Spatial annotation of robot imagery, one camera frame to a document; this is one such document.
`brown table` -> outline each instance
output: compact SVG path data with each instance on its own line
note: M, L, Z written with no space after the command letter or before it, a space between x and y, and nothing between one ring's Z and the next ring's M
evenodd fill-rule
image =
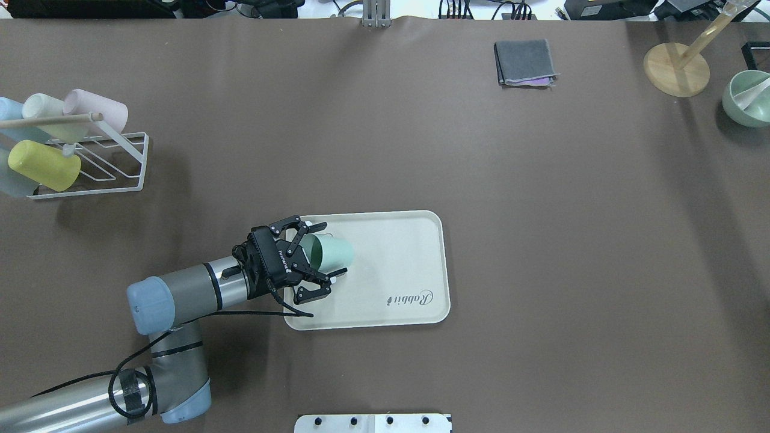
M4 96L112 96L154 147L140 193L0 199L0 405L113 368L146 343L126 287L223 257L254 225L429 209L447 239L444 322L207 318L209 412L130 431L382 411L451 413L465 432L770 431L770 134L720 105L741 45L770 28L729 26L704 51L701 95L657 91L644 53L702 28L3 22ZM502 89L492 44L536 38L557 85Z

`white floor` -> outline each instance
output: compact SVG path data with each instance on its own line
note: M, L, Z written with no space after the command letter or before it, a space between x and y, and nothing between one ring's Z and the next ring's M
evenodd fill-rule
M340 7L347 4L347 0L337 0ZM527 2L537 16L539 20L553 19L558 20L556 15L556 8L564 6L564 0L529 0ZM235 3L227 2L226 8L231 8ZM419 16L423 18L438 18L438 0L391 0L390 1L390 16L391 18L398 18L400 16L411 15ZM494 10L497 8L497 4L489 2L487 0L470 0L470 9L474 13L475 19L489 19L492 17ZM444 11L446 11L447 2L444 2ZM500 10L500 13L509 12L510 6L506 5ZM763 1L760 3L759 8L765 12L770 12L770 2ZM300 9L300 18L329 18L331 15L337 14L337 8L332 0L306 0L305 5ZM362 7L353 6L348 10L348 16L361 16ZM238 18L247 19L239 15L236 11L220 12L214 15L215 17L223 16L236 16ZM0 18L11 18L8 11L0 8ZM497 14L496 19L500 19L500 14ZM655 21L655 16L650 15L648 17L633 18L635 21ZM749 14L745 22L767 22L768 20L758 14L752 12Z

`yellow cup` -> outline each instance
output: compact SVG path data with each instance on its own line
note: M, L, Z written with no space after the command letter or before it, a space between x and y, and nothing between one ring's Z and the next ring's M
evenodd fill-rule
M77 155L68 158L60 149L28 139L13 146L8 155L8 166L12 170L57 193L75 183L80 174L80 163Z

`mint green bowl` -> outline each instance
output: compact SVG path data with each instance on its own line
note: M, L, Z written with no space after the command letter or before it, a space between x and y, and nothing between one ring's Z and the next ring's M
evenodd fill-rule
M749 128L762 128L770 125L770 90L762 92L745 110L735 105L735 95L758 85L770 77L770 74L756 69L749 69L735 74L725 87L722 95L722 107L730 119Z

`blue joint cap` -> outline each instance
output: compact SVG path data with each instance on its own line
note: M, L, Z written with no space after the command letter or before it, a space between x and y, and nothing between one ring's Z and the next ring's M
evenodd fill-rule
M166 282L158 277L131 284L126 291L136 331L141 335L167 331L174 325L174 298Z
M163 412L160 417L166 424L176 424L203 415L211 407L211 379L200 387L195 394L183 401L170 411Z

